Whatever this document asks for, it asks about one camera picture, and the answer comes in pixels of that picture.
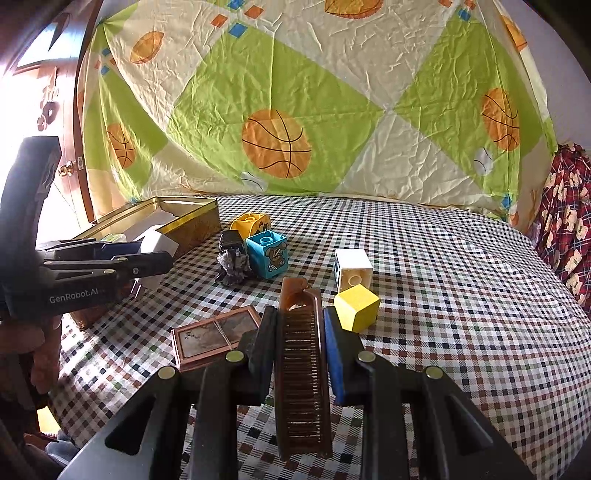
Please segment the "person's left hand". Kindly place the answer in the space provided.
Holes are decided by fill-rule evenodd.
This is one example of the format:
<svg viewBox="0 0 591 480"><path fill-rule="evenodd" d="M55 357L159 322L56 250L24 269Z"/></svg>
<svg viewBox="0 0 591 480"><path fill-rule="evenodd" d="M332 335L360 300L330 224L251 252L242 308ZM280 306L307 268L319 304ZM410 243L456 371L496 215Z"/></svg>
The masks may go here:
<svg viewBox="0 0 591 480"><path fill-rule="evenodd" d="M30 354L29 383L40 395L47 394L59 378L61 323L62 316L54 316L40 327L1 312L1 356Z"/></svg>

